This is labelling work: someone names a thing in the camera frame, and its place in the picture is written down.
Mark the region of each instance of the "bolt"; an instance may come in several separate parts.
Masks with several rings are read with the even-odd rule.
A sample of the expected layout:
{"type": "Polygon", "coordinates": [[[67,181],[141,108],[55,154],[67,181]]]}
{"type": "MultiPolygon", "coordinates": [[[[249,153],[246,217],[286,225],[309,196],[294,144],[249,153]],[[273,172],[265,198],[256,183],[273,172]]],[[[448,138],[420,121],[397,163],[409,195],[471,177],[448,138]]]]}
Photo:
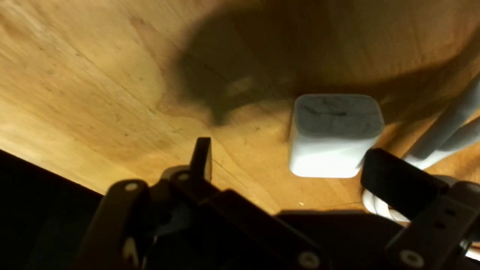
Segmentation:
{"type": "Polygon", "coordinates": [[[132,192],[132,190],[135,190],[136,187],[138,187],[136,183],[129,183],[129,184],[124,186],[124,190],[132,192]]]}
{"type": "Polygon", "coordinates": [[[318,268],[319,267],[319,258],[316,256],[316,253],[310,252],[310,250],[304,250],[298,255],[298,264],[303,268],[318,268]]]}
{"type": "Polygon", "coordinates": [[[181,172],[180,175],[178,175],[178,180],[180,181],[186,181],[186,180],[189,180],[190,178],[190,174],[189,172],[181,172]]]}
{"type": "Polygon", "coordinates": [[[424,265],[423,256],[414,250],[409,250],[409,249],[400,250],[400,259],[405,265],[408,265],[411,268],[423,268],[423,265],[424,265]]]}

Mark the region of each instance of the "wooden surface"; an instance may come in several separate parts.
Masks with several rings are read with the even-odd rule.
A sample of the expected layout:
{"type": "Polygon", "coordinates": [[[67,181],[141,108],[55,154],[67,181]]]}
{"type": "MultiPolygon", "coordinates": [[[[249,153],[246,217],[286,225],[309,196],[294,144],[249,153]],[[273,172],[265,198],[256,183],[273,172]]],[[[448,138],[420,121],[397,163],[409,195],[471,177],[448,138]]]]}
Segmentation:
{"type": "MultiPolygon", "coordinates": [[[[105,192],[213,138],[214,184],[268,211],[360,208],[288,171],[292,100],[364,93],[403,154],[480,70],[477,0],[0,0],[0,148],[105,192]]],[[[480,181],[480,147],[430,172],[480,181]]]]}

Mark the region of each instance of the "hole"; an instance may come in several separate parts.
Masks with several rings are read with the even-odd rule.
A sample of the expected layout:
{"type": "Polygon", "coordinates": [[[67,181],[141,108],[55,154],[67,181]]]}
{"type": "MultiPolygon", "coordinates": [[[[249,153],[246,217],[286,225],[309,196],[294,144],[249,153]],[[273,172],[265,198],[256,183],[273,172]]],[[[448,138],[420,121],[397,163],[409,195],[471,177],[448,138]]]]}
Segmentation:
{"type": "Polygon", "coordinates": [[[186,180],[190,178],[190,174],[189,172],[180,172],[177,177],[178,177],[180,181],[186,181],[186,180]]]}
{"type": "Polygon", "coordinates": [[[172,219],[172,216],[171,216],[169,213],[162,213],[162,214],[159,216],[159,222],[160,222],[160,223],[169,223],[171,219],[172,219]]]}
{"type": "Polygon", "coordinates": [[[303,268],[318,268],[319,267],[319,258],[316,253],[310,250],[304,250],[298,255],[298,262],[303,268]]]}
{"type": "Polygon", "coordinates": [[[136,183],[129,183],[129,184],[124,186],[124,190],[132,192],[132,190],[135,190],[136,187],[138,187],[136,183]]]}
{"type": "Polygon", "coordinates": [[[414,250],[409,250],[409,249],[400,250],[400,259],[409,268],[423,268],[423,265],[424,265],[423,256],[414,250]]]}
{"type": "Polygon", "coordinates": [[[451,210],[451,208],[445,208],[445,214],[448,214],[448,216],[456,216],[456,211],[451,210]]]}
{"type": "Polygon", "coordinates": [[[433,226],[438,228],[438,229],[444,229],[445,228],[445,225],[442,222],[435,222],[433,226]]]}

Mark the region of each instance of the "white block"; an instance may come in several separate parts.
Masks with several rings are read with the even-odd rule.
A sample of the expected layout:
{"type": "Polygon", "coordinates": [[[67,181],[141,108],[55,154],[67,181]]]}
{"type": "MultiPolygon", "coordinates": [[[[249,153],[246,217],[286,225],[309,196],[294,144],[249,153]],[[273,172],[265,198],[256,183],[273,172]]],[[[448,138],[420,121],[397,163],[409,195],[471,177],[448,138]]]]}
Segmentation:
{"type": "Polygon", "coordinates": [[[289,169],[298,177],[354,177],[384,129],[375,99],[304,94],[295,100],[289,169]]]}

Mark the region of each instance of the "dark background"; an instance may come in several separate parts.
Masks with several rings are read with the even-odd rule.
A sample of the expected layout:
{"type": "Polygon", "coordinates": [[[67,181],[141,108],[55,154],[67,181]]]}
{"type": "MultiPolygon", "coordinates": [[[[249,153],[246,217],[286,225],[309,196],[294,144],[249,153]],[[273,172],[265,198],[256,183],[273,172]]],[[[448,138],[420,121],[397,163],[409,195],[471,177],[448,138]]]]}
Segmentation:
{"type": "Polygon", "coordinates": [[[0,268],[69,268],[100,195],[0,151],[0,268]]]}

